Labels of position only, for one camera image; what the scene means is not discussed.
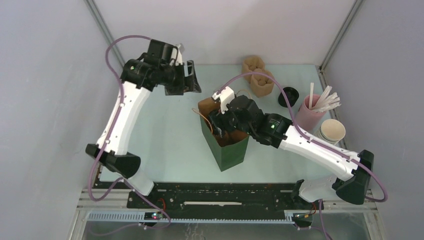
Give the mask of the green paper bag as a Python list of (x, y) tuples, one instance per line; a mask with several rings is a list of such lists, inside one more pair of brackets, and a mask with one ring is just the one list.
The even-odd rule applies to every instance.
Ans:
[(208, 120), (208, 114), (213, 110), (220, 110), (220, 103), (212, 98), (205, 98), (197, 103), (193, 111), (199, 115), (202, 135), (216, 161), (220, 171), (226, 171), (236, 165), (243, 163), (247, 152), (249, 137), (232, 145), (225, 147), (217, 143), (212, 124)]

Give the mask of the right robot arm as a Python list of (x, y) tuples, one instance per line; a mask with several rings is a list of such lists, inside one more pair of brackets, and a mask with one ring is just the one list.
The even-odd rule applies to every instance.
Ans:
[(251, 136), (258, 143), (286, 150), (303, 156), (332, 172), (324, 184), (308, 183), (301, 179), (291, 194), (291, 204), (304, 209), (320, 199), (320, 190), (330, 188), (336, 195), (354, 205), (362, 205), (367, 199), (374, 154), (368, 150), (357, 153), (339, 148), (276, 113), (263, 113), (256, 102), (245, 95), (228, 96), (214, 94), (211, 98), (219, 104), (208, 114), (212, 131), (223, 137), (235, 131)]

